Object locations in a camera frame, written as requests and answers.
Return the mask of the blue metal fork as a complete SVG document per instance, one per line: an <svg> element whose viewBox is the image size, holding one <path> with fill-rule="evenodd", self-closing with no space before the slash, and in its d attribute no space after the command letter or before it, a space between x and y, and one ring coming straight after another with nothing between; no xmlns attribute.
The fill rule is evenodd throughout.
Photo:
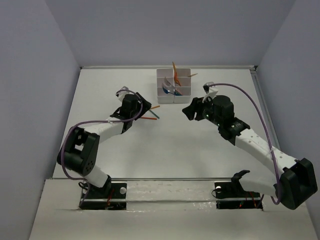
<svg viewBox="0 0 320 240"><path fill-rule="evenodd" d="M170 90L168 90L167 88L165 88L164 86L162 87L162 90L165 94L171 94L171 95L176 95L175 92L171 92Z"/></svg>

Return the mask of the orange plastic spoon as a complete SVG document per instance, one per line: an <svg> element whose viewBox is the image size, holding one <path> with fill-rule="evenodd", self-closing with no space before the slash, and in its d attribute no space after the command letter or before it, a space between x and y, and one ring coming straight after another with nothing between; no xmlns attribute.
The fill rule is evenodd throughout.
<svg viewBox="0 0 320 240"><path fill-rule="evenodd" d="M174 83L178 86L181 86L181 83L178 79L178 73L176 71L174 72Z"/></svg>

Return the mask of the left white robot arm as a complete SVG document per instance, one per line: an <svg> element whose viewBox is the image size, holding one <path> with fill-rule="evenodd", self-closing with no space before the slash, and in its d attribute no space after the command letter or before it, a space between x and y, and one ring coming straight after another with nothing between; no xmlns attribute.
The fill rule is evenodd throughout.
<svg viewBox="0 0 320 240"><path fill-rule="evenodd" d="M121 106L106 120L90 120L71 127L57 155L57 163L68 178L74 179L68 170L79 174L79 180L87 182L87 191L94 191L101 198L110 194L112 184L111 177L96 166L100 143L125 133L152 107L138 92L123 89L116 96Z"/></svg>

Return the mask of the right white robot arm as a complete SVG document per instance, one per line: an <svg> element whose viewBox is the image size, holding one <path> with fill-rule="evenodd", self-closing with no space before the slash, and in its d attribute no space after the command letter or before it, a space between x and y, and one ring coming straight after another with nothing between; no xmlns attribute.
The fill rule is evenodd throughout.
<svg viewBox="0 0 320 240"><path fill-rule="evenodd" d="M229 97L195 97L182 112L190 121L208 120L216 125L224 140L250 154L274 174L275 182L270 183L249 180L250 171L246 169L235 173L230 180L230 190L235 196L249 192L268 195L295 210L318 191L312 162L287 155L261 138L247 123L235 117Z"/></svg>

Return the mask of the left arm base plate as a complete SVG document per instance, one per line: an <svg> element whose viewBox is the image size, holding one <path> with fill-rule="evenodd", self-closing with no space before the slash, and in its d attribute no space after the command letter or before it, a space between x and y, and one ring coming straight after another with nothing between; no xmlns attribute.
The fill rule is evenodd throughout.
<svg viewBox="0 0 320 240"><path fill-rule="evenodd" d="M127 183L110 182L105 188L98 188L87 183L79 183L82 188L79 208L81 210L110 210L127 209Z"/></svg>

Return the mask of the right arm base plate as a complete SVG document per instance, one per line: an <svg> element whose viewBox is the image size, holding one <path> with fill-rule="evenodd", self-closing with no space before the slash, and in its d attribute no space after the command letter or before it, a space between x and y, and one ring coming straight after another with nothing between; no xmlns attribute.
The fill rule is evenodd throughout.
<svg viewBox="0 0 320 240"><path fill-rule="evenodd" d="M262 198L259 193L249 191L237 193L230 181L215 182L211 195L216 200L218 210L263 210Z"/></svg>

